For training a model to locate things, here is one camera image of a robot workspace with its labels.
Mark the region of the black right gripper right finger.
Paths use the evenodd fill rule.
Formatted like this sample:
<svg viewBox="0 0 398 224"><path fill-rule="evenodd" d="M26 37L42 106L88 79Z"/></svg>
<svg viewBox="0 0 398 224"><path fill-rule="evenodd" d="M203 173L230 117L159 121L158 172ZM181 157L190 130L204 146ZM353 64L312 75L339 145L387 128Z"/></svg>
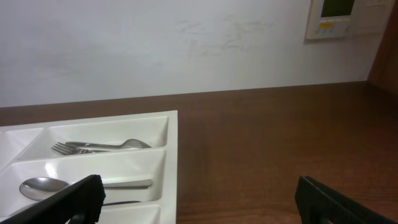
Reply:
<svg viewBox="0 0 398 224"><path fill-rule="evenodd" d="M302 224L397 224L309 176L298 179L295 202Z"/></svg>

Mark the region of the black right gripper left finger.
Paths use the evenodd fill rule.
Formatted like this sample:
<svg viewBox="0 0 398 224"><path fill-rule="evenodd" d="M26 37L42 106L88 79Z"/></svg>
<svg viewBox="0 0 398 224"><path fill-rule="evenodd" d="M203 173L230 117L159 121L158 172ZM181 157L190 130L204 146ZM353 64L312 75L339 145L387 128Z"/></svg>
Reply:
<svg viewBox="0 0 398 224"><path fill-rule="evenodd" d="M89 175L2 224L95 224L106 197L100 175Z"/></svg>

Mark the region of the metal fork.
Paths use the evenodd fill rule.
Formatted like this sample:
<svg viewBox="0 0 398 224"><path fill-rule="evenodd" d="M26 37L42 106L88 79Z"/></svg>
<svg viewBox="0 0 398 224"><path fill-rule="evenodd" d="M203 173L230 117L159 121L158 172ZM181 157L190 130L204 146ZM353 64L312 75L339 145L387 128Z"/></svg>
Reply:
<svg viewBox="0 0 398 224"><path fill-rule="evenodd" d="M102 148L102 149L127 149L127 148L151 148L147 143L140 141L138 139L128 139L124 141L122 144L99 144L92 142L66 142L67 146L73 147L92 147L92 148Z"/></svg>
<svg viewBox="0 0 398 224"><path fill-rule="evenodd" d="M54 146L52 146L51 149L61 155L64 155L64 156L106 152L105 150L81 149L78 147L71 147L71 146L67 146L66 144L63 144L60 142L58 142Z"/></svg>

